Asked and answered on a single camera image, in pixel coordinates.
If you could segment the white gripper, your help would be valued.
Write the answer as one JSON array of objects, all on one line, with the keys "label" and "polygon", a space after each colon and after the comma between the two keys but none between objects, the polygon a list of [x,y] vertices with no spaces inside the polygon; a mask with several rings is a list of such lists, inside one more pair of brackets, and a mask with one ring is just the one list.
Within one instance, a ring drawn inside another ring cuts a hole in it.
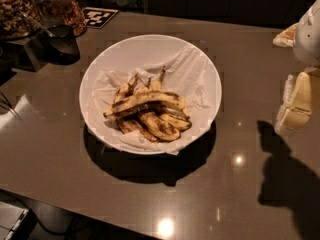
[{"label": "white gripper", "polygon": [[[316,0],[298,22],[293,52],[307,66],[320,66],[320,0]],[[290,74],[279,109],[279,129],[301,129],[320,109],[320,71]]]}]

